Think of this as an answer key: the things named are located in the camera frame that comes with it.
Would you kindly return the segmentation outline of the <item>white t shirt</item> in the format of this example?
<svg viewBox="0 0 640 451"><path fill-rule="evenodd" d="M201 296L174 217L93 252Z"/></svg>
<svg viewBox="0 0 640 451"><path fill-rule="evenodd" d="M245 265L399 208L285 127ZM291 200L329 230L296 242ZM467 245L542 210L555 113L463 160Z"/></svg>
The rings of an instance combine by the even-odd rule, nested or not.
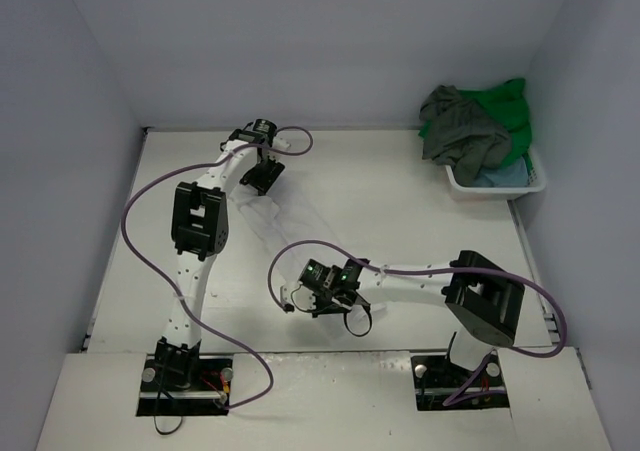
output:
<svg viewBox="0 0 640 451"><path fill-rule="evenodd" d="M323 241L338 245L338 236L299 186L291 182L276 184L266 195L259 196L248 186L240 185L231 193L231 201L270 256L268 269L278 311L284 310L280 287L299 282L309 260L325 265L340 262L336 251L319 244ZM285 320L287 334L300 347L338 348L363 338L347 333L339 315L313 318L295 311L287 313ZM357 311L350 323L354 330L362 330L366 327L364 314Z"/></svg>

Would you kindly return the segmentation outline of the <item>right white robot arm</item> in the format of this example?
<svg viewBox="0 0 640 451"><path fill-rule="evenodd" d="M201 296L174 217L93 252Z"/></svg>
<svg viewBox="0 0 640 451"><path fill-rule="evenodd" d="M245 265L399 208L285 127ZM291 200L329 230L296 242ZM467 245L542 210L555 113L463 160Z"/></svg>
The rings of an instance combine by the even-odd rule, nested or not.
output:
<svg viewBox="0 0 640 451"><path fill-rule="evenodd" d="M430 265L393 272L367 260L348 259L338 267L311 259L298 283L312 296L314 317L346 316L356 309L369 316L373 306L389 303L448 309L460 330L442 359L442 369L449 380L464 383L490 350L515 344L525 287L475 251L460 252L445 273L435 269Z"/></svg>

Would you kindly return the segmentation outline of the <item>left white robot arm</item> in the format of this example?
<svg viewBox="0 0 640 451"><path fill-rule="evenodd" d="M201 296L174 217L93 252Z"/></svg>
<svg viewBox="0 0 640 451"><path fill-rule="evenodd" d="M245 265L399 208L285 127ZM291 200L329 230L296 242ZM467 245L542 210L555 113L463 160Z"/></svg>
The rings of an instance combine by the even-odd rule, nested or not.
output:
<svg viewBox="0 0 640 451"><path fill-rule="evenodd" d="M277 137L276 124L258 119L250 128L232 132L221 146L217 166L176 187L170 234L181 294L154 353L158 372L171 390L191 389L200 377L202 333L190 316L201 316L209 273L229 238L227 198L237 185L266 193L285 169L275 154L288 148Z"/></svg>

